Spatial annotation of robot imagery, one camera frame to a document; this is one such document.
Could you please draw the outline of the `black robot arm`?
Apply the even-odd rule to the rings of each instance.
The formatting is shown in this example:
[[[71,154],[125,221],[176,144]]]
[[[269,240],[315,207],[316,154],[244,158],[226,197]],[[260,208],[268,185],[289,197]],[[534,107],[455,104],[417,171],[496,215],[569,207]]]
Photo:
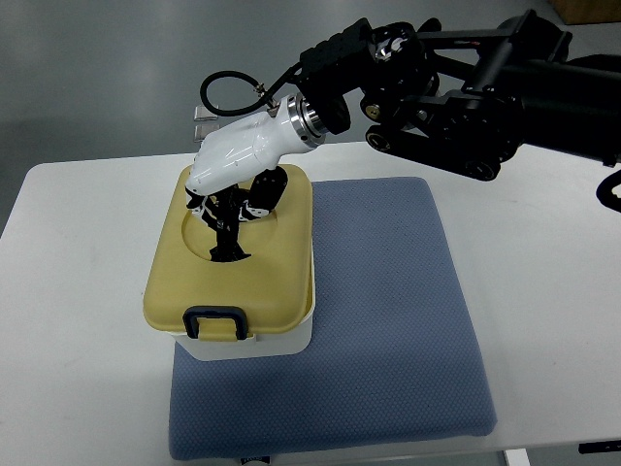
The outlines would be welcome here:
[[[350,126],[344,98],[360,89],[375,150],[491,181],[520,146],[620,163],[620,59],[570,58],[572,36],[528,11],[495,29],[445,31],[360,19],[301,53],[273,87],[230,112],[203,142],[187,181],[210,196],[273,169],[282,156],[320,145]]]

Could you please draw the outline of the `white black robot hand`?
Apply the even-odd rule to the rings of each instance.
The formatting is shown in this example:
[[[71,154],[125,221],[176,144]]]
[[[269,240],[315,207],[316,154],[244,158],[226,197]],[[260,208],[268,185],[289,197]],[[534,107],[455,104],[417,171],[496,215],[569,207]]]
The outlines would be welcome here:
[[[268,172],[287,154],[306,153],[325,141],[327,129],[301,93],[280,100],[274,116],[247,116],[209,134],[185,183],[186,208],[215,229],[224,205],[212,198],[225,188]]]

